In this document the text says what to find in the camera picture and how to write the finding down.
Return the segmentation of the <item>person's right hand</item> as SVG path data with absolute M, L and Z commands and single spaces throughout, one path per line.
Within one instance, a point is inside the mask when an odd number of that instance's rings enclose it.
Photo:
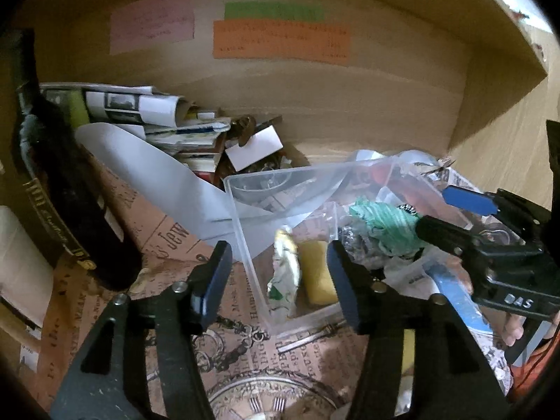
M 508 347 L 514 346 L 516 342 L 523 337 L 525 320 L 525 317 L 519 315 L 511 313 L 506 314 L 501 337 Z

